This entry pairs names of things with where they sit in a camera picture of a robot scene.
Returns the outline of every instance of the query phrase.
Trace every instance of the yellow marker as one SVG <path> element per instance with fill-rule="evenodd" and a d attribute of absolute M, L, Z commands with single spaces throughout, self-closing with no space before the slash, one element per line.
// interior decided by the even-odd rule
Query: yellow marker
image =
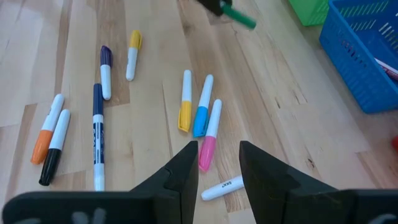
<path fill-rule="evenodd" d="M 127 60 L 126 78 L 131 81 L 136 74 L 136 63 L 138 50 L 141 48 L 142 36 L 139 30 L 134 30 L 131 33 L 129 55 Z"/>
<path fill-rule="evenodd" d="M 182 101 L 180 113 L 178 114 L 178 128 L 182 131 L 189 132 L 191 126 L 191 110 L 192 110 L 192 78 L 191 71 L 184 71 L 184 79 L 182 83 Z"/>

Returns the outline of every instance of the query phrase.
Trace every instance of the green plastic basket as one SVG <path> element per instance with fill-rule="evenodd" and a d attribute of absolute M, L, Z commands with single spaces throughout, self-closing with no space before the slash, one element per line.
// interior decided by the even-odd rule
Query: green plastic basket
<path fill-rule="evenodd" d="M 328 15 L 328 0 L 289 0 L 304 26 L 323 24 Z"/>

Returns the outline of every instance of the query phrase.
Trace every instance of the blue marker cap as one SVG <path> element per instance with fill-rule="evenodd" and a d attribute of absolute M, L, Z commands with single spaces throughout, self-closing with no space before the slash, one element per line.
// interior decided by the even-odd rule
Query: blue marker cap
<path fill-rule="evenodd" d="M 97 83 L 94 84 L 94 100 L 93 100 L 93 115 L 104 115 L 104 101 L 102 98 L 102 86 Z"/>
<path fill-rule="evenodd" d="M 199 106 L 197 115 L 193 124 L 193 137 L 203 137 L 206 134 L 207 126 L 209 124 L 208 109 L 204 106 Z"/>
<path fill-rule="evenodd" d="M 112 51 L 105 45 L 101 48 L 101 65 L 112 67 Z"/>

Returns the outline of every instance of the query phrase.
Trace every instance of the yellow marker cap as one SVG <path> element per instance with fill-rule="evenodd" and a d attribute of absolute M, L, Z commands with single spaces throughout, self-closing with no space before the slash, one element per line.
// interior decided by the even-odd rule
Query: yellow marker cap
<path fill-rule="evenodd" d="M 140 49 L 142 44 L 142 36 L 139 30 L 133 30 L 130 37 L 130 47 Z"/>
<path fill-rule="evenodd" d="M 191 126 L 191 110 L 191 102 L 183 101 L 181 103 L 180 112 L 178 114 L 178 128 L 182 131 L 189 132 Z"/>

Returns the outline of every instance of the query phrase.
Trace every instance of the green marker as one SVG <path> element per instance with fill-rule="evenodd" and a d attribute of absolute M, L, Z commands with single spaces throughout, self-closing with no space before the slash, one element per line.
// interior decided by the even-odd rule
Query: green marker
<path fill-rule="evenodd" d="M 236 22 L 240 22 L 244 26 L 248 27 L 249 29 L 254 29 L 257 25 L 256 21 L 249 16 L 243 14 L 232 8 L 231 5 L 226 4 L 225 2 L 221 1 L 220 3 L 221 9 L 223 10 L 224 14 L 228 17 L 233 19 Z"/>

